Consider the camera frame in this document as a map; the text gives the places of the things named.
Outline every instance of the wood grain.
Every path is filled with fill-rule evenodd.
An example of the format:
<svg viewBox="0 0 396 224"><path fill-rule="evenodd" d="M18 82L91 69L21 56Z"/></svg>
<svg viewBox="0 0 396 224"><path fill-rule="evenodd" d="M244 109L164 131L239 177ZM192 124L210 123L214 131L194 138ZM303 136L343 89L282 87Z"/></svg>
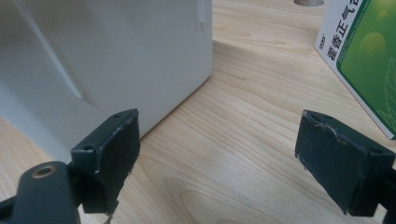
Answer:
<svg viewBox="0 0 396 224"><path fill-rule="evenodd" d="M143 137L112 223L382 222L344 216L294 158L304 109L396 151L313 49L325 8L214 0L213 75ZM50 158L2 119L0 142L3 200Z"/></svg>

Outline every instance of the green and white box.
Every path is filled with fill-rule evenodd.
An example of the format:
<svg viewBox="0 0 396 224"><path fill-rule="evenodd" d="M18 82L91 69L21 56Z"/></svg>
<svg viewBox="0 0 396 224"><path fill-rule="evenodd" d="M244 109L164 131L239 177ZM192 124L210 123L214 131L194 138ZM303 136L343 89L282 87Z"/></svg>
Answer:
<svg viewBox="0 0 396 224"><path fill-rule="evenodd" d="M330 1L315 49L396 139L396 0Z"/></svg>

